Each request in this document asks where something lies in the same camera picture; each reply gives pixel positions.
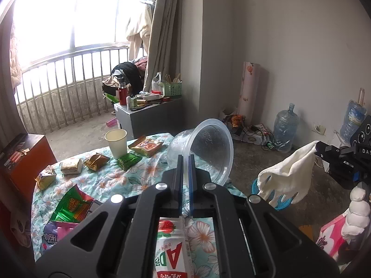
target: red thermos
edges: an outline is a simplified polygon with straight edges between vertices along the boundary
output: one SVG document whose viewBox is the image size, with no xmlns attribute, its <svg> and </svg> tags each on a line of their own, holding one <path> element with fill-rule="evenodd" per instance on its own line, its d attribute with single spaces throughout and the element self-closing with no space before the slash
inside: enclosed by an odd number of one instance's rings
<svg viewBox="0 0 371 278">
<path fill-rule="evenodd" d="M 126 97 L 128 96 L 128 90 L 126 88 L 126 84 L 122 83 L 120 84 L 118 88 L 118 97 L 120 100 L 120 106 L 125 106 L 126 105 Z"/>
</svg>

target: blue basket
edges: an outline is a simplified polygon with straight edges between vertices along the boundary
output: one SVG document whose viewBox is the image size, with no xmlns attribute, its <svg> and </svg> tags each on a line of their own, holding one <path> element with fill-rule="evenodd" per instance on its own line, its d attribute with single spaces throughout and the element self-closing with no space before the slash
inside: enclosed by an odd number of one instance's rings
<svg viewBox="0 0 371 278">
<path fill-rule="evenodd" d="M 253 184 L 251 185 L 251 193 L 252 194 L 258 194 L 259 193 L 259 188 L 257 186 L 257 178 L 254 180 Z M 269 200 L 272 200 L 273 196 L 275 194 L 275 191 L 273 190 L 272 193 L 270 194 L 269 196 Z M 282 210 L 282 209 L 285 209 L 287 206 L 290 205 L 291 201 L 292 201 L 292 198 L 289 198 L 288 200 L 285 200 L 284 202 L 282 202 L 282 198 L 283 198 L 283 195 L 281 195 L 279 198 L 278 198 L 278 204 L 277 206 L 275 207 L 276 210 Z"/>
</svg>

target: silver screw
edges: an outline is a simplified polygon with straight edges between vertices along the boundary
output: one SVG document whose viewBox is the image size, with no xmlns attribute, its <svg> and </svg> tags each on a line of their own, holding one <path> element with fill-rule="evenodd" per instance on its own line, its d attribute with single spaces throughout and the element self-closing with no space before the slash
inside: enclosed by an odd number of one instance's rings
<svg viewBox="0 0 371 278">
<path fill-rule="evenodd" d="M 158 189 L 158 190 L 165 190 L 166 188 L 167 188 L 167 184 L 166 183 L 160 182 L 160 183 L 157 183 L 156 184 L 156 189 Z"/>
<path fill-rule="evenodd" d="M 249 202 L 252 203 L 252 204 L 257 204 L 259 203 L 261 200 L 260 196 L 258 195 L 250 195 L 249 196 Z"/>
<path fill-rule="evenodd" d="M 121 202 L 124 199 L 124 197 L 121 194 L 114 194 L 111 196 L 111 202 L 117 204 Z"/>
<path fill-rule="evenodd" d="M 216 188 L 216 185 L 215 185 L 214 183 L 206 183 L 206 184 L 204 185 L 204 188 L 205 188 L 206 190 L 214 190 L 214 189 Z"/>
</svg>

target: paper cup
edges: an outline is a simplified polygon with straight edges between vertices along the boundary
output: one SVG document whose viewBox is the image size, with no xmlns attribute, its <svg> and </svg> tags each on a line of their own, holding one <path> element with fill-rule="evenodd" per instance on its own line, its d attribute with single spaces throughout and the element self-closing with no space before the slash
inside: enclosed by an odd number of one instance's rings
<svg viewBox="0 0 371 278">
<path fill-rule="evenodd" d="M 108 141 L 109 149 L 115 159 L 121 158 L 128 153 L 128 146 L 126 143 L 127 132 L 122 129 L 110 130 L 104 136 Z"/>
</svg>

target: purple snack bag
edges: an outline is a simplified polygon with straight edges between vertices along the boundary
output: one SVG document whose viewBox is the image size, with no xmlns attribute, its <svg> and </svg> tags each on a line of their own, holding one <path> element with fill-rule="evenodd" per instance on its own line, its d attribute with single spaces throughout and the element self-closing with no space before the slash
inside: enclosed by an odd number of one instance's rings
<svg viewBox="0 0 371 278">
<path fill-rule="evenodd" d="M 41 236 L 41 255 L 53 247 L 58 241 L 61 241 L 77 225 L 76 223 L 68 222 L 48 222 L 44 227 L 44 234 Z"/>
</svg>

